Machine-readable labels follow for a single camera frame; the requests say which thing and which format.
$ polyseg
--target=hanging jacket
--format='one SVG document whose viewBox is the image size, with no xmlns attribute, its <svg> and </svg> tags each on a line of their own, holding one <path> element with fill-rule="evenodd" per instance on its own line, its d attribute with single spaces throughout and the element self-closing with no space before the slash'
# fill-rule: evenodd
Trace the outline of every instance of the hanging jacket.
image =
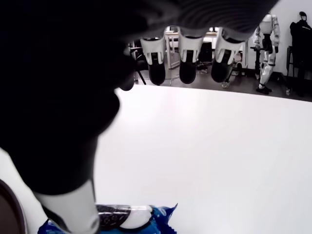
<svg viewBox="0 0 312 234">
<path fill-rule="evenodd" d="M 312 67 L 312 28 L 305 20 L 290 25 L 292 34 L 292 56 L 296 67 Z"/>
</svg>

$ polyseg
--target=robot leg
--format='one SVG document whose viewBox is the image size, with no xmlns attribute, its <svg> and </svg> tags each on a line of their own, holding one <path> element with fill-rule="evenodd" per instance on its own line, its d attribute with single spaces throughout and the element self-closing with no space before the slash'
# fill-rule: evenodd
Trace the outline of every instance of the robot leg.
<svg viewBox="0 0 312 234">
<path fill-rule="evenodd" d="M 267 58 L 268 63 L 264 62 L 264 67 L 262 68 L 262 74 L 260 78 L 261 86 L 265 86 L 268 83 L 270 76 L 273 72 L 273 68 L 275 66 L 275 52 L 268 54 Z"/>
<path fill-rule="evenodd" d="M 196 77 L 196 62 L 207 29 L 190 30 L 181 28 L 179 32 L 180 79 L 191 84 Z"/>
<path fill-rule="evenodd" d="M 215 47 L 211 76 L 216 82 L 223 82 L 231 72 L 234 56 L 250 34 L 220 28 Z"/>
<path fill-rule="evenodd" d="M 164 64 L 165 37 L 163 31 L 159 35 L 159 37 L 140 39 L 148 63 L 150 79 L 155 85 L 161 85 L 166 78 Z"/>
</svg>

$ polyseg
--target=white tabletop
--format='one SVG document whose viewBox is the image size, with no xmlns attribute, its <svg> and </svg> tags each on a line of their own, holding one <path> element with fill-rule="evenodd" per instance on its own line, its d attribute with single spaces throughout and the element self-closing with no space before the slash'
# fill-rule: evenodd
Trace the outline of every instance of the white tabletop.
<svg viewBox="0 0 312 234">
<path fill-rule="evenodd" d="M 179 234 L 312 232 L 312 103 L 138 85 L 118 95 L 98 143 L 98 203 L 178 202 Z M 0 161 L 36 233 L 45 215 L 9 157 Z"/>
</svg>

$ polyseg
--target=oreo cookie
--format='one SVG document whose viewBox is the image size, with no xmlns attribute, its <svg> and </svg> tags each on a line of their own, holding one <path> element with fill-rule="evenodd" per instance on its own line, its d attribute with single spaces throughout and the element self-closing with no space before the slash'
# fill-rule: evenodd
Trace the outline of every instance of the oreo cookie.
<svg viewBox="0 0 312 234">
<path fill-rule="evenodd" d="M 97 205 L 101 234 L 176 234 L 168 225 L 176 209 L 155 206 Z M 65 234 L 51 220 L 47 220 L 38 234 Z"/>
</svg>

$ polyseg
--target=table leg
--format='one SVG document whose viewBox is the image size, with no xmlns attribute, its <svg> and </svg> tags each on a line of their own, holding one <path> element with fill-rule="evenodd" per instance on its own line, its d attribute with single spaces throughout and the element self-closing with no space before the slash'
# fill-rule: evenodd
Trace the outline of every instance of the table leg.
<svg viewBox="0 0 312 234">
<path fill-rule="evenodd" d="M 165 35 L 168 69 L 171 69 L 169 37 Z"/>
</svg>

